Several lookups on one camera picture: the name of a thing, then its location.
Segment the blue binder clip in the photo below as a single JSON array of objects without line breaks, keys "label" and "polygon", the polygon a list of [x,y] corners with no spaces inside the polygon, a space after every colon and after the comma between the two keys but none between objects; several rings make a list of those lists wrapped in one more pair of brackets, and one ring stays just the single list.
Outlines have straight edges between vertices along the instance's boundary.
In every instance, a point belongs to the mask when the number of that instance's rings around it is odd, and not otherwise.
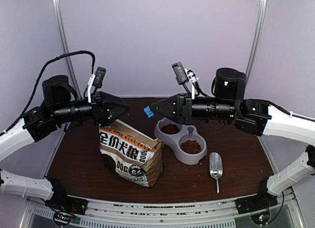
[{"label": "blue binder clip", "polygon": [[146,113],[148,118],[151,118],[154,116],[154,112],[151,110],[149,106],[144,108],[144,112]]}]

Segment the dog food bag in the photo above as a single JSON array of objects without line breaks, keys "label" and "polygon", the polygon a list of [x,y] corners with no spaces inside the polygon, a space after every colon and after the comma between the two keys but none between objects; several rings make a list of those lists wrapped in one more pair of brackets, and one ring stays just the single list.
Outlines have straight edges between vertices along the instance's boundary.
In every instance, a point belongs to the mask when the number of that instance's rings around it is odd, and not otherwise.
[{"label": "dog food bag", "polygon": [[99,127],[99,140],[108,170],[140,186],[156,184],[163,172],[162,140],[152,139],[120,120]]}]

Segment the metal scoop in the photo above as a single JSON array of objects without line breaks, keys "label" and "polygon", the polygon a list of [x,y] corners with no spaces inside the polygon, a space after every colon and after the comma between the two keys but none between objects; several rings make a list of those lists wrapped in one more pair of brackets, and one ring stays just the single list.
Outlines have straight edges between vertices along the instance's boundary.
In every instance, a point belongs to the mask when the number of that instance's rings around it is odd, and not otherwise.
[{"label": "metal scoop", "polygon": [[209,170],[210,176],[216,180],[217,194],[220,193],[219,179],[223,174],[222,159],[217,152],[212,152],[209,155]]}]

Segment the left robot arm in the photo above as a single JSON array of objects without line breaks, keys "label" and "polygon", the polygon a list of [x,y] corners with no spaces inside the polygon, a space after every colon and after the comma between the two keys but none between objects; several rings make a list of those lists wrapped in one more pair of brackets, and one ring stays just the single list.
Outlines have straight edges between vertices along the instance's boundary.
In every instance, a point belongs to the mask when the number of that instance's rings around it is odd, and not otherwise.
[{"label": "left robot arm", "polygon": [[[96,92],[90,98],[78,99],[66,75],[53,76],[42,83],[44,100],[24,113],[14,126],[0,137],[0,158],[47,137],[65,123],[92,120],[108,126],[130,107],[120,97]],[[35,179],[0,171],[0,192],[51,201],[60,210],[67,210],[71,200],[58,179]]]}]

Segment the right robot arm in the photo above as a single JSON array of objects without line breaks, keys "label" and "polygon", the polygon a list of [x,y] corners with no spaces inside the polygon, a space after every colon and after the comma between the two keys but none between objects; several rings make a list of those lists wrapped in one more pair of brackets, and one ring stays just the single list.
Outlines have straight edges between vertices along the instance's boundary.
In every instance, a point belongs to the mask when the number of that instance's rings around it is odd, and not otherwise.
[{"label": "right robot arm", "polygon": [[233,123],[235,129],[256,136],[280,136],[304,142],[308,146],[302,155],[281,172],[263,180],[260,192],[252,198],[257,209],[264,208],[271,196],[297,183],[315,171],[315,120],[287,111],[271,101],[245,99],[246,74],[232,68],[219,68],[212,82],[212,94],[199,87],[198,77],[190,69],[176,63],[172,66],[179,85],[191,83],[191,90],[154,102],[144,108],[148,117],[160,114],[181,124],[192,120],[222,120]]}]

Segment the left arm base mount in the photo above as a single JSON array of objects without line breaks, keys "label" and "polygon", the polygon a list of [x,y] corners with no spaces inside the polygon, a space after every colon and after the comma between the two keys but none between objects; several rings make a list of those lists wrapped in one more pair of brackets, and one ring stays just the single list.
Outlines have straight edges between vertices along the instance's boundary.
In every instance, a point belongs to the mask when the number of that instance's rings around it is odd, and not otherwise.
[{"label": "left arm base mount", "polygon": [[56,203],[50,200],[43,200],[44,204],[53,212],[52,220],[55,225],[64,227],[69,225],[77,215],[85,215],[88,201],[86,199],[69,197],[68,203]]}]

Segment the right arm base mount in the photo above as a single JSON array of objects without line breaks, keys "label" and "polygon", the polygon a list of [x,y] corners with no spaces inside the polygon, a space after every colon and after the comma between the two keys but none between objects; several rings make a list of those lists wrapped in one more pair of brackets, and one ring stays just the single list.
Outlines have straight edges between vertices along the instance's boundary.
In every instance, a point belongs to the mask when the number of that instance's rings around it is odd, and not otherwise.
[{"label": "right arm base mount", "polygon": [[278,204],[275,196],[248,196],[235,200],[238,214],[250,214],[251,221],[258,226],[271,221],[270,208]]}]

